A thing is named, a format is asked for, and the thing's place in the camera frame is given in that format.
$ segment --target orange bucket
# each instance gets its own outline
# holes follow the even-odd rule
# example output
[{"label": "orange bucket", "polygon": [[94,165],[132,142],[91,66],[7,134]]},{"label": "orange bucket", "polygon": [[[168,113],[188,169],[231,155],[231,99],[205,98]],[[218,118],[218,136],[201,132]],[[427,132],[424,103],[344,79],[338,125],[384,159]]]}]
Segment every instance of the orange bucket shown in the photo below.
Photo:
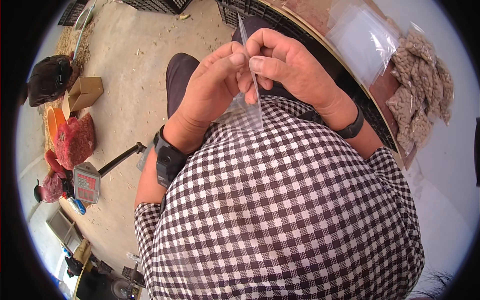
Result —
[{"label": "orange bucket", "polygon": [[61,108],[53,108],[51,106],[47,109],[47,126],[50,140],[55,144],[55,134],[60,124],[65,123],[65,117]]}]

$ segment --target black wristband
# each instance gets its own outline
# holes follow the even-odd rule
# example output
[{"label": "black wristband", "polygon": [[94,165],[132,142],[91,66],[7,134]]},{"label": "black wristband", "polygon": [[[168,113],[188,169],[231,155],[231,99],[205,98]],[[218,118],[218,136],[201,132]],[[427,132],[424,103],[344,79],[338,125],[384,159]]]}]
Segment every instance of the black wristband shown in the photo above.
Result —
[{"label": "black wristband", "polygon": [[163,138],[163,127],[155,135],[156,175],[158,184],[168,188],[185,166],[189,155],[172,146]]},{"label": "black wristband", "polygon": [[343,139],[351,139],[356,137],[357,134],[359,134],[361,128],[363,127],[363,113],[357,103],[355,103],[355,106],[357,107],[358,111],[355,121],[344,129],[335,131]]}]

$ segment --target concrete floor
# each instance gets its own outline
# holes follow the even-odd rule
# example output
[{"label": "concrete floor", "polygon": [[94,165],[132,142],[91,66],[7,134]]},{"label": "concrete floor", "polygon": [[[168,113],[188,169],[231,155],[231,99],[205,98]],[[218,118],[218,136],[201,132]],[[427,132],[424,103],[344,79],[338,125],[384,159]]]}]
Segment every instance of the concrete floor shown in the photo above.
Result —
[{"label": "concrete floor", "polygon": [[[198,60],[231,39],[213,0],[193,0],[191,17],[142,12],[127,4],[99,0],[84,76],[101,76],[104,93],[88,108],[96,127],[97,147],[88,161],[100,169],[127,148],[152,140],[167,121],[165,74],[170,58],[185,52]],[[117,166],[101,182],[101,198],[84,216],[60,204],[92,243],[93,253],[121,274],[133,267],[126,253],[138,253],[133,202],[140,171],[139,155]]]}]

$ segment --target scale display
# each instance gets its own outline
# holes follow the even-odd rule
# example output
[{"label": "scale display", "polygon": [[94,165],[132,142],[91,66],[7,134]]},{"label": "scale display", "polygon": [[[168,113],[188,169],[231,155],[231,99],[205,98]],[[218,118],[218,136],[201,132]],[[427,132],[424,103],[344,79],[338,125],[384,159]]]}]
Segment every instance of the scale display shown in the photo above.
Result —
[{"label": "scale display", "polygon": [[73,185],[76,199],[93,204],[98,202],[100,173],[90,162],[85,162],[73,168]]}]

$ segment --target man's right hand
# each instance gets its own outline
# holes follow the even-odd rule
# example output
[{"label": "man's right hand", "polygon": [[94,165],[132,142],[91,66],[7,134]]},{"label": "man's right hand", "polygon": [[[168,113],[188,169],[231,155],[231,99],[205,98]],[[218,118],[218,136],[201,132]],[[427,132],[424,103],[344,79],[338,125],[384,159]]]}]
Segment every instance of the man's right hand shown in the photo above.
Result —
[{"label": "man's right hand", "polygon": [[[299,41],[268,28],[262,28],[247,41],[251,57],[249,67],[261,86],[269,90],[278,81],[297,99],[311,104],[317,111],[338,98],[339,88],[322,65]],[[254,103],[255,89],[250,73],[239,79],[239,88]]]}]

